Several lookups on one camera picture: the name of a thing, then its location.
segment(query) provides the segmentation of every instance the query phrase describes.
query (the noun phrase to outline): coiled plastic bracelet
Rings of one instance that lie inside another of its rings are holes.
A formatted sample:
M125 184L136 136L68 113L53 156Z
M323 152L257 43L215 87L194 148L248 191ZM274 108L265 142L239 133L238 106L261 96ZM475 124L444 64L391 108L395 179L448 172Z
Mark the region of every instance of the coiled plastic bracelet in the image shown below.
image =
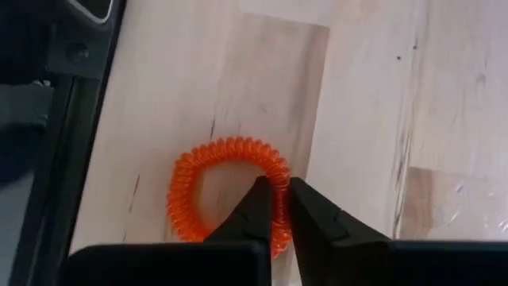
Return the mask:
M180 239L202 242L213 230L206 227L194 202L197 182L205 168L226 161L244 161L258 165L265 172L274 194L271 222L271 257L286 250L292 239L288 214L290 172L279 151L261 140L250 137L227 138L183 153L175 162L175 170L167 194L167 216Z

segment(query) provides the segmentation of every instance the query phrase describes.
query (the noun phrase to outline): orange spiral keychain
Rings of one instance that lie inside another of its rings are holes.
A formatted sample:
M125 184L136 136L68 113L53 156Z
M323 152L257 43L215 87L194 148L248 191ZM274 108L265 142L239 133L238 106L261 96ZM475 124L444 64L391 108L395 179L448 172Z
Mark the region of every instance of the orange spiral keychain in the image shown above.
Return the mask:
M197 182L205 168L226 161L243 161L261 167L270 182L274 215L271 222L271 257L286 250L292 239L289 221L288 192L290 171L279 151L261 140L250 137L227 138L183 153L175 162L167 194L167 216L180 239L185 242L203 242L212 232L200 218L194 202Z

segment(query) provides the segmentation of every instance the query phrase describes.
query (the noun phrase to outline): wooden surface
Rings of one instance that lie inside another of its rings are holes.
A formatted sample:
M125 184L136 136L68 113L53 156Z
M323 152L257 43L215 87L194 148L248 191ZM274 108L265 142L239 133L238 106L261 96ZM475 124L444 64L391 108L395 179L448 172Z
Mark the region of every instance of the wooden surface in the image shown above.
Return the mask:
M236 135L271 143L293 176L386 235L504 239L506 8L130 1L72 251L174 241L165 195L175 159ZM242 164L207 172L206 222L222 221L258 174ZM298 284L292 249L272 272L274 285Z

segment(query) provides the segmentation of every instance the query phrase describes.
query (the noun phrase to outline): spiral coil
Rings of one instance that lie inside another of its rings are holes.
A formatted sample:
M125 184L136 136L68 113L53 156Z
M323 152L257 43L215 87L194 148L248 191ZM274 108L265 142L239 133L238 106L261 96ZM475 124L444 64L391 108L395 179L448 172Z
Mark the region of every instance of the spiral coil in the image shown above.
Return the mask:
M202 242L213 230L205 226L194 202L197 182L205 168L226 161L244 161L261 167L272 186L273 217L271 222L271 256L286 250L292 239L288 214L290 170L287 162L269 144L250 137L210 142L183 153L175 162L170 189L167 194L167 216L180 239Z

